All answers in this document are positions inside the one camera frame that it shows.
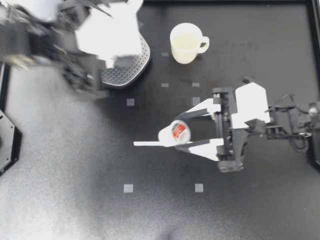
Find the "white plastic part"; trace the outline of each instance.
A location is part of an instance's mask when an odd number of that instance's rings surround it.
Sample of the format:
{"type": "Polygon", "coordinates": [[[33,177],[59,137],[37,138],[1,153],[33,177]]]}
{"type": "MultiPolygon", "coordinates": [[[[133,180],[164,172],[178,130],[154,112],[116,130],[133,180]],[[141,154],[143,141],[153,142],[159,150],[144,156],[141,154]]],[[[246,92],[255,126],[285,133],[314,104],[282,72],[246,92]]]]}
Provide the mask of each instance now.
{"type": "Polygon", "coordinates": [[[237,113],[231,115],[233,129],[243,129],[249,126],[245,122],[259,119],[270,123],[266,89],[251,82],[235,90],[237,113]]]}
{"type": "Polygon", "coordinates": [[[6,2],[13,7],[23,7],[42,22],[54,22],[57,19],[58,5],[62,0],[6,0],[6,2]]]}
{"type": "Polygon", "coordinates": [[[107,62],[107,67],[112,67],[116,57],[140,55],[142,45],[137,6],[124,2],[109,5],[110,8],[103,4],[98,6],[112,17],[95,8],[91,9],[91,14],[75,31],[75,36],[79,50],[97,55],[98,59],[107,62]]]}
{"type": "Polygon", "coordinates": [[[162,146],[161,142],[159,141],[134,141],[133,145],[136,147],[141,146],[162,146]]]}
{"type": "Polygon", "coordinates": [[[209,114],[213,114],[215,112],[221,111],[221,105],[220,104],[214,104],[213,98],[208,98],[202,102],[200,102],[198,105],[194,106],[193,108],[186,111],[187,113],[195,112],[198,110],[206,109],[209,114]]]}
{"type": "Polygon", "coordinates": [[[187,144],[191,139],[191,131],[184,121],[174,120],[159,132],[158,139],[164,147],[187,144]]]}
{"type": "Polygon", "coordinates": [[[223,138],[214,138],[210,139],[210,142],[207,144],[202,144],[198,146],[192,146],[189,147],[188,150],[190,153],[213,160],[213,161],[219,161],[219,158],[217,157],[217,147],[224,145],[224,139],[223,138]]]}

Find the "blurred robot arm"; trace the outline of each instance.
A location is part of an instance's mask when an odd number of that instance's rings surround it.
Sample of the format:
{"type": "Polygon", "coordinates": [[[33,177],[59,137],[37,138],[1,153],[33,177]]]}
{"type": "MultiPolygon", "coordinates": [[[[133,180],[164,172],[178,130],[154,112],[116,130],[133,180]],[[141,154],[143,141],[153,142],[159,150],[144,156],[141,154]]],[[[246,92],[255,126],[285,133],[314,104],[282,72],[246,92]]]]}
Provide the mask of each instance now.
{"type": "MultiPolygon", "coordinates": [[[[53,64],[61,68],[73,88],[98,95],[109,87],[109,81],[115,81],[103,79],[107,67],[130,67],[135,58],[145,54],[143,44],[150,51],[138,28],[136,13],[142,3],[7,0],[7,7],[0,7],[0,61],[25,69],[53,64]]],[[[135,69],[142,71],[145,66],[135,69]]],[[[134,77],[128,77],[119,88],[134,77]]]]}

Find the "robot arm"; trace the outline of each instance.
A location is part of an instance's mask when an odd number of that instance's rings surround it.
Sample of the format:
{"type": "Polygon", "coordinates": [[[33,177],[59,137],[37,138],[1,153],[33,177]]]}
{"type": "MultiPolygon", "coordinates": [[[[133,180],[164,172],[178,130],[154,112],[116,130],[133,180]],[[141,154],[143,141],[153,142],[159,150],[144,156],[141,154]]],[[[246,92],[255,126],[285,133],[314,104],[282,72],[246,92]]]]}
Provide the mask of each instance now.
{"type": "Polygon", "coordinates": [[[315,161],[320,164],[320,102],[303,110],[290,95],[284,95],[268,106],[266,90],[245,78],[246,84],[233,90],[214,88],[209,98],[180,114],[176,120],[211,116],[216,138],[186,144],[176,144],[177,150],[216,161],[221,172],[241,171],[244,168],[245,146],[252,135],[265,135],[268,140],[288,140],[293,149],[305,153],[309,142],[315,161]],[[280,106],[290,97],[292,104],[280,106]],[[278,114],[287,114],[289,130],[278,124],[278,114]]]}

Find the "white square marker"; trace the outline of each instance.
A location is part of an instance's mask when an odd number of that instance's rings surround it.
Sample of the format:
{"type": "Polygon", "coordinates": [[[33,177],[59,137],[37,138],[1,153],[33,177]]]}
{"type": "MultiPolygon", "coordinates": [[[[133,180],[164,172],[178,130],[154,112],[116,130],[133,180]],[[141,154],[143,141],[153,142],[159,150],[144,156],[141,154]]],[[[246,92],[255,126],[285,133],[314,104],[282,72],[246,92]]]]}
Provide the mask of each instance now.
{"type": "Polygon", "coordinates": [[[192,97],[192,105],[198,105],[201,102],[200,97],[199,96],[193,96],[192,97]]]}
{"type": "Polygon", "coordinates": [[[192,83],[192,87],[199,88],[200,87],[200,83],[199,82],[193,82],[192,83]]]}
{"type": "Polygon", "coordinates": [[[196,193],[203,193],[204,192],[204,185],[202,183],[194,184],[194,191],[196,193]]]}
{"type": "Polygon", "coordinates": [[[123,192],[125,194],[131,194],[134,192],[134,185],[133,184],[124,184],[123,185],[123,192]]]}
{"type": "Polygon", "coordinates": [[[135,99],[134,98],[127,98],[126,99],[126,105],[128,107],[133,107],[135,105],[135,99]]]}

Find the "paper cup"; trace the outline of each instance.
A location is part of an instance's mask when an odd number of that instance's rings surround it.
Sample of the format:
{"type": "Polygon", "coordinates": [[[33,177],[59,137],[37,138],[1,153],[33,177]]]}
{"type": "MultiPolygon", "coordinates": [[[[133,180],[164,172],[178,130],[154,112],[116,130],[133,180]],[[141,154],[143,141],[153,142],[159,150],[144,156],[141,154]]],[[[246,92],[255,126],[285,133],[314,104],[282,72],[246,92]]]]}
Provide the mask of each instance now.
{"type": "Polygon", "coordinates": [[[184,121],[175,120],[159,132],[158,139],[162,146],[173,147],[187,144],[191,139],[191,132],[184,121]]]}

